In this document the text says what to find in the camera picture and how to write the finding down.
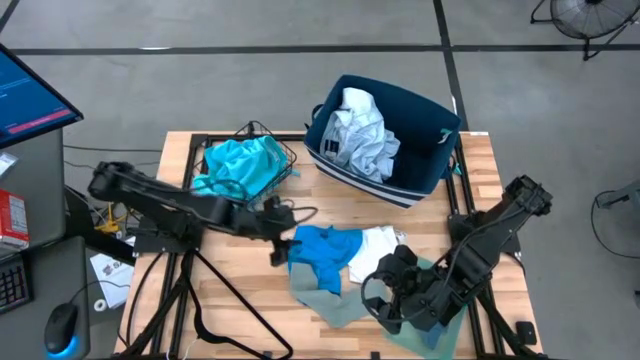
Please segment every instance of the gray floor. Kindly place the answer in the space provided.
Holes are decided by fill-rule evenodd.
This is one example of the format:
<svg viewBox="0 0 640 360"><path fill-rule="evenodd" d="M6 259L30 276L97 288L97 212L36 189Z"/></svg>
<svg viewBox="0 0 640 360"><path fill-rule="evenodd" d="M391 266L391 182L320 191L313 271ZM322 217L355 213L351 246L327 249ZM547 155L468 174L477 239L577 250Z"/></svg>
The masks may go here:
<svg viewBox="0 0 640 360"><path fill-rule="evenodd" d="M454 45L579 44L529 25L536 0L445 0ZM8 0L0 0L0 11ZM640 26L619 42L639 43ZM21 0L0 34L11 48L248 46L440 41L431 1ZM87 120L69 144L161 148L169 130L229 130L247 120L303 129L343 73L393 82L451 108L440 53L28 56ZM640 52L457 53L469 126L489 131L504 182L519 174L554 195L549 216L521 231L527 282L550 356L637 359L638 261L606 253L589 223L593 196L640 178ZM153 154L67 150L66 159L147 162ZM154 166L145 167L149 174ZM85 188L86 169L67 183ZM603 239L640 254L628 204L598 212ZM92 355L109 353L117 313L96 321Z"/></svg>

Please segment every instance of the storage bin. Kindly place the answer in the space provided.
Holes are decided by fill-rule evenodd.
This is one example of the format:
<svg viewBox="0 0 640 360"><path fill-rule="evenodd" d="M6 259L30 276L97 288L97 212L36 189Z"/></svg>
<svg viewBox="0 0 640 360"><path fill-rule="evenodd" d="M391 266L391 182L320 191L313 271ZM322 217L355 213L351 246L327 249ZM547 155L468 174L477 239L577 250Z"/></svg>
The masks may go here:
<svg viewBox="0 0 640 360"><path fill-rule="evenodd" d="M342 90L353 87L373 95L385 128L400 140L393 174L384 183L358 176L320 155L331 113L342 104ZM460 118L435 102L381 81L343 75L324 104L316 106L304 143L323 173L392 204L409 208L429 195L445 171L458 141Z"/></svg>

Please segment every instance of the monitor screen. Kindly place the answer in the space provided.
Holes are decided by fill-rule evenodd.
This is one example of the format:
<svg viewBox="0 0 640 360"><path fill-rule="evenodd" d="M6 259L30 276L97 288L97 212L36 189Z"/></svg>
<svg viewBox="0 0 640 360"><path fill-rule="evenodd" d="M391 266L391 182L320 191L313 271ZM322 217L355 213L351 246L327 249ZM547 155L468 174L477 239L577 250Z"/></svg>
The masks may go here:
<svg viewBox="0 0 640 360"><path fill-rule="evenodd" d="M73 105L0 46L0 148L81 119Z"/></svg>

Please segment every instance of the wooden table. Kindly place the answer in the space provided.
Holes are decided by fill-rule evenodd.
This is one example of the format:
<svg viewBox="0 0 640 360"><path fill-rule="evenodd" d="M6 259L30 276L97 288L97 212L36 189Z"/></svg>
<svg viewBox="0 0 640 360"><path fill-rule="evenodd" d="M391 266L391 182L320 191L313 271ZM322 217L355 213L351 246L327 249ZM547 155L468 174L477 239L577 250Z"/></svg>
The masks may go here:
<svg viewBox="0 0 640 360"><path fill-rule="evenodd" d="M192 134L168 133L158 179L176 186L182 185ZM486 133L462 133L461 137L476 208L487 210L499 202L502 194L489 136ZM369 228L391 224L409 234L408 245L416 254L432 261L449 248L446 217L450 213L450 207L444 181L438 184L431 196L412 208L403 210L321 174L312 164L302 143L290 142L288 145L298 155L294 168L300 171L301 176L290 176L278 191L282 198L293 199L296 206L319 208L318 214L308 224L334 225L338 228ZM460 209L465 209L461 182L457 177L455 181ZM289 294L286 267L273 268L269 265L271 247L271 243L259 240L250 241L208 232L203 239L201 252L292 345L294 358L366 359L374 351L379 352L383 359L419 358L385 339L382 327L369 316L342 329L329 328L312 310L302 306ZM154 254L148 254L136 261L125 316L121 323L122 334L126 331L127 315L135 289L154 257ZM167 255L163 255L141 291L133 318L132 338L137 336L156 311L166 261ZM210 331L233 337L256 350L271 351L275 357L285 353L277 340L197 259L191 279L203 305L204 322ZM352 286L348 281L347 268L342 271L342 280L343 289ZM497 308L512 327L516 321L531 321L535 324L522 269L512 259L506 256L501 258L494 270L492 285ZM189 299L187 304L180 358L196 337L193 328L193 303ZM484 310L480 306L479 308L486 351L491 353L493 345L489 323ZM164 326L161 346L163 352L169 348L174 314L175 306ZM116 351L122 351L123 348L124 344L118 341ZM541 352L540 342L532 349ZM189 358L212 357L247 358L249 355L230 345L210 345L203 341L197 341L189 352ZM462 325L455 357L475 358L468 316Z"/></svg>

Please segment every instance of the computer mouse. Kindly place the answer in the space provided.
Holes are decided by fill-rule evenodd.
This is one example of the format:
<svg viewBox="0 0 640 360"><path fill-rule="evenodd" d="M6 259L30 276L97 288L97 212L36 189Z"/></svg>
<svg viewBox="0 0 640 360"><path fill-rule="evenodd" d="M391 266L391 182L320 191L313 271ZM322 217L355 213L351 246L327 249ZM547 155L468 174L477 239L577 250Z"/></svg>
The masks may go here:
<svg viewBox="0 0 640 360"><path fill-rule="evenodd" d="M78 308L71 303L60 304L53 309L44 328L44 345L51 354L65 350L76 328Z"/></svg>

